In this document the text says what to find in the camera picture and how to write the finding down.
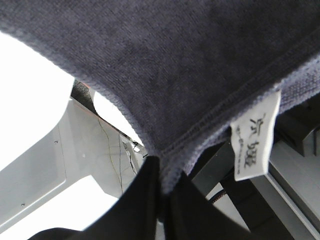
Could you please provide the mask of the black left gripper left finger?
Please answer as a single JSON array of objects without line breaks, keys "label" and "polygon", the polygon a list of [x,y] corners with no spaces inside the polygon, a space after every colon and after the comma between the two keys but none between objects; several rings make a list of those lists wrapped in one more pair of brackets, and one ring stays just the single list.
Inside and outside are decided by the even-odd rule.
[{"label": "black left gripper left finger", "polygon": [[160,160],[148,156],[119,200],[85,230],[42,230],[32,240],[153,240],[160,207]]}]

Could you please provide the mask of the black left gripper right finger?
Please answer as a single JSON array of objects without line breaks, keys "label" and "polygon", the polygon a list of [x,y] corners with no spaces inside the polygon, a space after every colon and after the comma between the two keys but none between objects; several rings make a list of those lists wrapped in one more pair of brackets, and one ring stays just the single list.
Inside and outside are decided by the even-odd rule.
[{"label": "black left gripper right finger", "polygon": [[258,237],[214,207],[185,173],[166,198],[167,240],[256,240]]}]

